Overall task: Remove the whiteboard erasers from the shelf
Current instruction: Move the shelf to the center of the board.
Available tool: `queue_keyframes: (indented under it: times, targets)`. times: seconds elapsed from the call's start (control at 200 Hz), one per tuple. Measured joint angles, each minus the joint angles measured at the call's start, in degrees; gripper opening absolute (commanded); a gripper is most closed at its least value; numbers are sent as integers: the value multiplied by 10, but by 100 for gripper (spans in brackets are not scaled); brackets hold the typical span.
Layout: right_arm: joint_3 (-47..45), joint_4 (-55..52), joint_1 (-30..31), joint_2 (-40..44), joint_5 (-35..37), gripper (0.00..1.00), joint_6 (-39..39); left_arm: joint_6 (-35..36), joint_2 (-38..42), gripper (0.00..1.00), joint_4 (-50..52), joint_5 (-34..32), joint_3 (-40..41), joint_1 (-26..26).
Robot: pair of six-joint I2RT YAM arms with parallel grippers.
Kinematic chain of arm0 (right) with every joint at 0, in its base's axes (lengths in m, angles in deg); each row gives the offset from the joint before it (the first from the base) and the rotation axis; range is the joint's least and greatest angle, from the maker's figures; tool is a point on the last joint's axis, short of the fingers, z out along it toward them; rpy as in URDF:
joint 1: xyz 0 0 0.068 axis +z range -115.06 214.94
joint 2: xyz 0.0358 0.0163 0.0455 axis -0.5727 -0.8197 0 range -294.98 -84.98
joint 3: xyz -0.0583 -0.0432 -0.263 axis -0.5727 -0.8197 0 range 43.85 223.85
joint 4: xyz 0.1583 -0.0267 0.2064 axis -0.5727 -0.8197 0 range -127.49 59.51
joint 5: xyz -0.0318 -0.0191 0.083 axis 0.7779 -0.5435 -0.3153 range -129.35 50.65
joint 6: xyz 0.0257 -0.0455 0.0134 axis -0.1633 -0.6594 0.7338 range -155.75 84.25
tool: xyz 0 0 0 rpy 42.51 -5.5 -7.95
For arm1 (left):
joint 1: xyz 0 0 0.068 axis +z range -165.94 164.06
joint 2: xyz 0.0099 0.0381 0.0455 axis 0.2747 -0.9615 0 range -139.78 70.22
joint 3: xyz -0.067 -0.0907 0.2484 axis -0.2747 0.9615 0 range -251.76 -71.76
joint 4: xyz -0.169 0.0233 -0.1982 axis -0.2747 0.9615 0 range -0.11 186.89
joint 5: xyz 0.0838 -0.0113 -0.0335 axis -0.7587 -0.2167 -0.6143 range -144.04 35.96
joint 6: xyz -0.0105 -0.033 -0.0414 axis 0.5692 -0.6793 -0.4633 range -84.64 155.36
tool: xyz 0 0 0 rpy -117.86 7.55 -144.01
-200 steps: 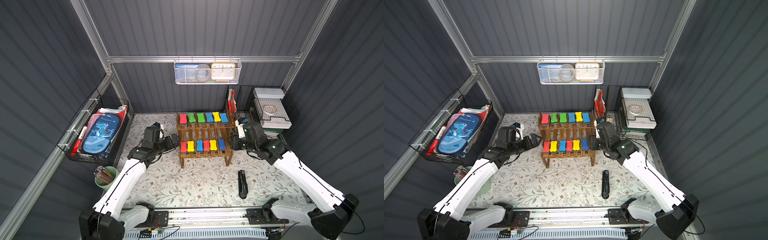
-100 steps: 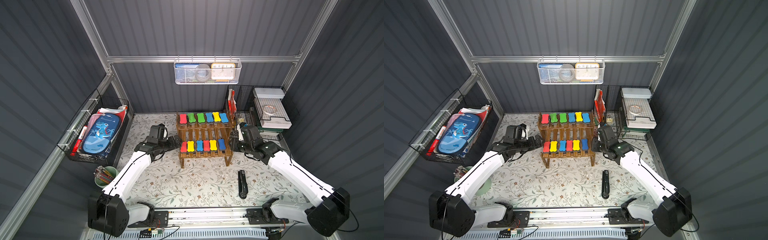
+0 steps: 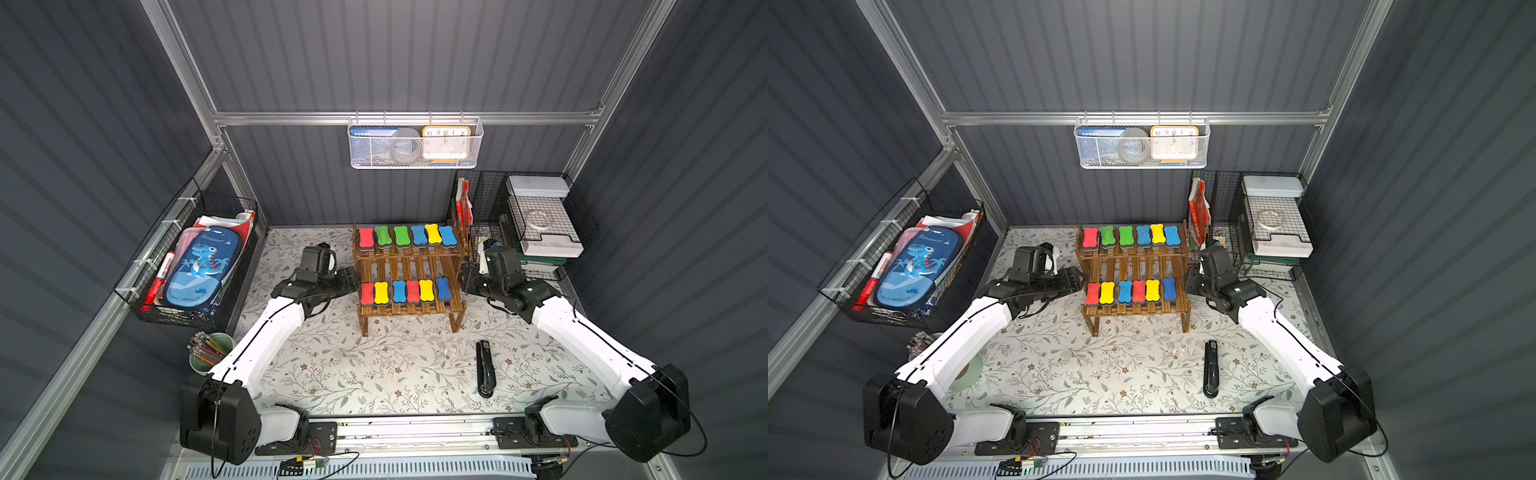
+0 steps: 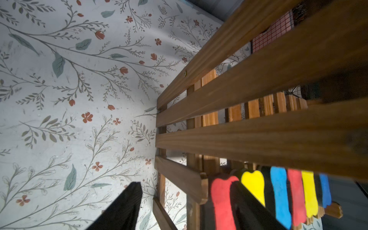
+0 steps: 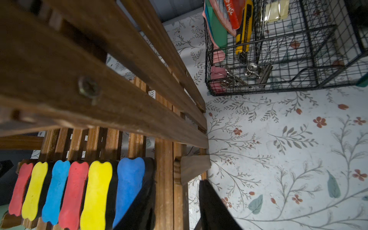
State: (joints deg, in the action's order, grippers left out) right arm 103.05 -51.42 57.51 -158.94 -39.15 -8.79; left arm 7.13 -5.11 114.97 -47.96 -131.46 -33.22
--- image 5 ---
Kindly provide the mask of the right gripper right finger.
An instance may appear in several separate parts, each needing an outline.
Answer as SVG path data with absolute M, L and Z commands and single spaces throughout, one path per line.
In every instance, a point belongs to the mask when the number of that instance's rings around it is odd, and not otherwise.
M 199 183 L 200 220 L 195 230 L 241 230 L 209 180 Z

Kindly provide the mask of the yellow eraser bottom row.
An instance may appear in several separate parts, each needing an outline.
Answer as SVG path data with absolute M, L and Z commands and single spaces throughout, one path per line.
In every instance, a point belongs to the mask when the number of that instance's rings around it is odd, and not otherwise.
M 32 170 L 31 179 L 22 207 L 22 218 L 34 221 L 38 216 L 38 207 L 43 184 L 48 173 L 48 163 L 38 162 Z
M 113 168 L 110 162 L 94 161 L 88 172 L 84 206 L 80 218 L 82 230 L 104 230 L 106 203 Z

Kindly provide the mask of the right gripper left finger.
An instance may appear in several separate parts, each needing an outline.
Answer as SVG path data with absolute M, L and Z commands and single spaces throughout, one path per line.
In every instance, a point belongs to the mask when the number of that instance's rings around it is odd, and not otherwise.
M 114 230 L 153 230 L 155 228 L 155 180 L 146 181 Z

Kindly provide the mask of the light blue eraser bottom row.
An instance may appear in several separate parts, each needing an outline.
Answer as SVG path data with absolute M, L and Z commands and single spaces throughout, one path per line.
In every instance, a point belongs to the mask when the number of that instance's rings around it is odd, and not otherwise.
M 50 222 L 52 225 L 58 224 L 61 202 L 70 166 L 71 163 L 69 161 L 62 160 L 57 161 L 53 166 L 46 202 L 42 209 L 43 222 Z

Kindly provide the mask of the red eraser bottom row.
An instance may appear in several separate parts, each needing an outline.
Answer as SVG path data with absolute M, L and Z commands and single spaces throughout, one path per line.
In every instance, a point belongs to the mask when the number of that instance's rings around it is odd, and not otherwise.
M 80 226 L 81 204 L 88 171 L 87 162 L 71 164 L 58 219 L 59 226 L 63 229 L 77 230 Z
M 25 191 L 28 181 L 30 180 L 33 163 L 25 163 L 21 166 L 18 178 L 15 183 L 12 198 L 9 204 L 9 214 L 17 217 L 21 216 L 22 206 L 25 199 Z

